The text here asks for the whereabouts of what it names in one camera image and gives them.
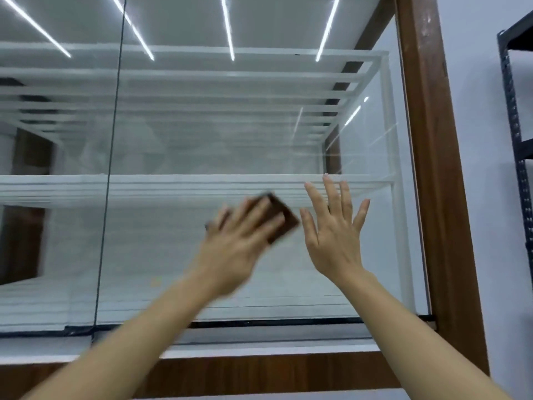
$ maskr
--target glass aquarium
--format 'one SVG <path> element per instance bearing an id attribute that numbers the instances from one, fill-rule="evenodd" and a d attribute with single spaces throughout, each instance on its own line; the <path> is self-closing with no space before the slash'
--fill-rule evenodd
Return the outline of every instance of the glass aquarium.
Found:
<path id="1" fill-rule="evenodd" d="M 324 173 L 371 198 L 364 266 L 429 314 L 396 23 L 364 32 L 379 0 L 13 1 L 42 31 L 0 2 L 0 336 L 124 322 L 222 204 L 298 213 Z M 298 229 L 193 326 L 358 322 Z"/>

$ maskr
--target glass panel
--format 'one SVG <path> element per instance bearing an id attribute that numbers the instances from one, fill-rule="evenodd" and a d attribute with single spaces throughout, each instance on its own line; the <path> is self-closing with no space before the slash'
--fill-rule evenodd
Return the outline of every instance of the glass panel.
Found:
<path id="1" fill-rule="evenodd" d="M 355 207 L 372 198 L 364 265 L 427 314 L 394 19 L 374 50 L 353 50 L 378 2 L 340 0 L 316 61 L 334 0 L 127 0 L 99 324 L 176 280 L 223 203 L 271 190 L 298 213 L 304 181 L 323 192 L 324 172 L 349 182 Z M 300 229 L 198 320 L 353 316 Z"/>
<path id="2" fill-rule="evenodd" d="M 121 32 L 112 0 L 0 0 L 0 333 L 94 323 Z"/>

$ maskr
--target shelf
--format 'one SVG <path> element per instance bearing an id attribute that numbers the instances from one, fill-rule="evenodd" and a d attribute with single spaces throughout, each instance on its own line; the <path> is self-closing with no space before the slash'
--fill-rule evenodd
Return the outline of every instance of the shelf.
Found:
<path id="1" fill-rule="evenodd" d="M 352 195 L 391 184 L 390 177 L 370 175 L 332 176 L 348 182 Z M 235 204 L 244 196 L 274 191 L 289 205 L 309 204 L 303 187 L 309 181 L 325 194 L 321 175 L 111 175 L 109 204 L 137 206 L 178 204 L 218 206 Z M 104 205 L 108 176 L 100 175 L 3 175 L 0 203 L 37 208 L 69 208 Z"/>

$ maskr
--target wooden frame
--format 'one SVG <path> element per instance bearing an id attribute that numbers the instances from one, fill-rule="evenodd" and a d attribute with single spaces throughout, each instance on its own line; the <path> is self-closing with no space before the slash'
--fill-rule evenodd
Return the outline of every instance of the wooden frame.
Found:
<path id="1" fill-rule="evenodd" d="M 394 0 L 427 277 L 438 333 L 489 373 L 459 147 L 436 0 Z M 0 367 L 19 398 L 60 365 Z M 398 387 L 380 352 L 164 359 L 137 398 Z"/>

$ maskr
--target left hand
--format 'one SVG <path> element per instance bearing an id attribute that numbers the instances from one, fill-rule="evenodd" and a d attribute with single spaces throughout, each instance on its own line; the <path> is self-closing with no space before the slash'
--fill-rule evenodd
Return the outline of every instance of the left hand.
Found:
<path id="1" fill-rule="evenodd" d="M 270 200 L 263 198 L 249 211 L 251 203 L 251 199 L 244 200 L 222 227 L 228 209 L 220 209 L 193 261 L 191 272 L 210 284 L 213 299 L 230 295 L 248 281 L 257 260 L 270 246 L 268 238 L 285 221 L 281 213 L 257 227 Z"/>

